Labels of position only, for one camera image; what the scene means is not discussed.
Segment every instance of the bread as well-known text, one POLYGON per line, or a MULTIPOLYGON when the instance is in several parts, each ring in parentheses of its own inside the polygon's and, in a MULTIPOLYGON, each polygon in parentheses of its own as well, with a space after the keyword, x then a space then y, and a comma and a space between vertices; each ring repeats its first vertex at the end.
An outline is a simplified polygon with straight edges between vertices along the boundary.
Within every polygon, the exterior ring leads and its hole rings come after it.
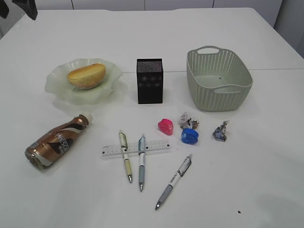
POLYGON ((80 89, 97 86, 105 76, 105 66, 97 63, 71 71, 67 75, 69 83, 80 89))

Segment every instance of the ballpoint pen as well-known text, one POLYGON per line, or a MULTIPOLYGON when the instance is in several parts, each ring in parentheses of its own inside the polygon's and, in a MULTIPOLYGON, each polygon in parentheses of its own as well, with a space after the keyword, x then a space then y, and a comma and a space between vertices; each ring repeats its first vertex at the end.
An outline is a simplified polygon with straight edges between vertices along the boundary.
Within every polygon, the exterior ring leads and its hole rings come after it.
POLYGON ((177 170, 177 172, 175 173, 175 175, 173 176, 173 178, 169 182, 169 184, 166 187, 165 191, 163 191, 161 197, 157 201, 155 210, 157 210, 158 208, 160 208, 161 205, 166 201, 167 197, 172 192, 172 190, 173 190, 174 186, 176 185, 176 183, 178 182, 178 180, 185 174, 185 172, 187 171, 187 169, 190 167, 190 165, 191 165, 191 159, 192 159, 192 154, 190 154, 184 160, 184 162, 182 163, 182 165, 180 166, 180 168, 177 170))
POLYGON ((128 149, 128 143, 127 143, 127 138, 126 138, 125 134, 122 132, 122 130, 119 131, 119 141, 120 141, 121 150, 122 150, 122 154, 123 154, 125 170, 127 172, 130 183, 132 183, 131 164, 130 164, 128 155, 125 153, 128 149))
POLYGON ((138 184, 140 191, 143 191, 143 184, 144 184, 144 167, 146 164, 146 153, 144 152, 146 150, 146 138, 144 137, 144 134, 142 134, 142 137, 138 141, 138 151, 139 151, 139 178, 138 178, 138 184))

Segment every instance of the white bottle cap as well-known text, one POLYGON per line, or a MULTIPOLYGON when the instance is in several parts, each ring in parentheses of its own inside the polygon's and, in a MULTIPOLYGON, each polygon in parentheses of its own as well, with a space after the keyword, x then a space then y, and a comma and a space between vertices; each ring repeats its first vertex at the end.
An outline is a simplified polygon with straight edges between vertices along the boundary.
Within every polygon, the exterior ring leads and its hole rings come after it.
POLYGON ((89 124, 93 121, 93 116, 90 113, 81 113, 89 122, 89 124))

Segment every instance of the blue sharpener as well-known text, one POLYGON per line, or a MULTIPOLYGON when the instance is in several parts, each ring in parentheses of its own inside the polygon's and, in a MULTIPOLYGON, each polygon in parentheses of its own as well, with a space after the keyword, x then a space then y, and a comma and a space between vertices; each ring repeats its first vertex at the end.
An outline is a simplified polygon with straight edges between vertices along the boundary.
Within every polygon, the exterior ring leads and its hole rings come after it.
POLYGON ((199 134, 190 128, 186 128, 181 133, 181 141, 186 144, 196 144, 198 142, 199 134))

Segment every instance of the white ruler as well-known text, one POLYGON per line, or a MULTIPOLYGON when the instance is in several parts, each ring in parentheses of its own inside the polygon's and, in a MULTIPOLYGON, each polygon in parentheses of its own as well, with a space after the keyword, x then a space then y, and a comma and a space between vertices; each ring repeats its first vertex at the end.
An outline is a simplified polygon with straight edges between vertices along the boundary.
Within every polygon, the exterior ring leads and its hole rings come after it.
MULTIPOLYGON (((170 149, 171 145, 168 140, 147 141, 145 152, 162 151, 170 149)), ((138 153, 138 142, 128 144, 125 153, 138 153)), ((120 145, 104 146, 101 152, 102 156, 122 154, 120 145)))

